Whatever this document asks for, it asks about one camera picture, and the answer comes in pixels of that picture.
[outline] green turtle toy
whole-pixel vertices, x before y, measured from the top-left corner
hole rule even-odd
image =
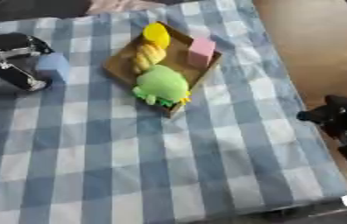
[[[149,105],[157,102],[170,108],[177,102],[183,105],[190,102],[188,82],[180,73],[167,66],[152,66],[137,78],[137,86],[132,92]]]

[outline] pink cube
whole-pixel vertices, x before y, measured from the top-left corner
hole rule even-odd
[[[206,38],[195,38],[188,49],[188,64],[193,67],[206,68],[212,59],[216,43]]]

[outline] wooden table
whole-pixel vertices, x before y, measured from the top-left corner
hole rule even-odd
[[[344,0],[254,0],[260,17],[309,109],[326,94],[347,96],[347,3]],[[336,143],[324,137],[347,178]]]

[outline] yellow bread toy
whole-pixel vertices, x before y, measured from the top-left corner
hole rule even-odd
[[[171,37],[169,36],[166,27],[161,23],[152,23],[147,25],[142,31],[142,35],[146,41],[154,43],[163,49],[166,49],[171,42]]]
[[[141,74],[149,67],[161,62],[165,57],[166,51],[164,49],[151,43],[144,43],[137,50],[134,59],[134,72]]]

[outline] checkered tablecloth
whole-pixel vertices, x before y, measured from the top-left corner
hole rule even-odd
[[[211,37],[220,65],[173,119],[102,63],[160,20]],[[15,93],[0,81],[0,223],[172,223],[346,194],[250,0],[0,23],[63,52],[68,84]]]

